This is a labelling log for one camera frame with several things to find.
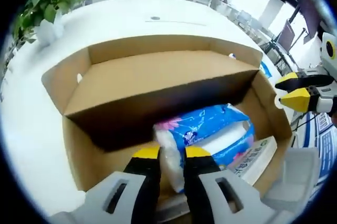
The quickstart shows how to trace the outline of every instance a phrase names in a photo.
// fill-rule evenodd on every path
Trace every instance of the white table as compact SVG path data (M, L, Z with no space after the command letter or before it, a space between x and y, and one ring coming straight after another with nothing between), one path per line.
M151 20L160 17L159 21ZM11 62L1 104L9 157L17 177L47 215L71 211L84 200L76 189L64 149L61 115L41 76L71 53L111 39L152 34L186 34L226 39L260 50L220 13L182 0L109 0L63 16L65 33L51 46L26 43ZM264 58L273 74L279 75Z

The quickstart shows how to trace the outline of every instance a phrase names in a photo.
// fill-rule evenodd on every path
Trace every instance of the blue tissue packaging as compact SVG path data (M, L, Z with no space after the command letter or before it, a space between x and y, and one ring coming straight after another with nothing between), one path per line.
M228 131L237 131L234 125L238 123L245 125L244 132L241 131L239 136L235 134L237 138L234 141L233 139L227 141L226 136L233 138L233 136L230 137ZM210 152L221 168L243 155L254 142L254 127L249 121L249 117L231 104L194 110L157 123L154 129L156 132L161 132L161 134L157 134L157 140L162 147L174 145L182 153L186 146L201 146Z

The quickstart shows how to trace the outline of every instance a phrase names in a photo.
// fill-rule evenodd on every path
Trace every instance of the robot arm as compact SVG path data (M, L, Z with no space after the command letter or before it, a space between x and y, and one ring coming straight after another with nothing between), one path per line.
M295 111L327 113L337 112L337 38L323 34L322 65L283 76L275 87L288 94L280 103Z

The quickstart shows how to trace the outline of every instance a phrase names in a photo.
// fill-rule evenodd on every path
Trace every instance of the white flower pot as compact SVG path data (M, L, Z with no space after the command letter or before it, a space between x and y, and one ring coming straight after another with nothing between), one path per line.
M43 19L40 26L35 27L37 40L43 47L52 44L55 40L62 37L64 26L61 18L62 12L57 11L54 23L50 23L46 19Z

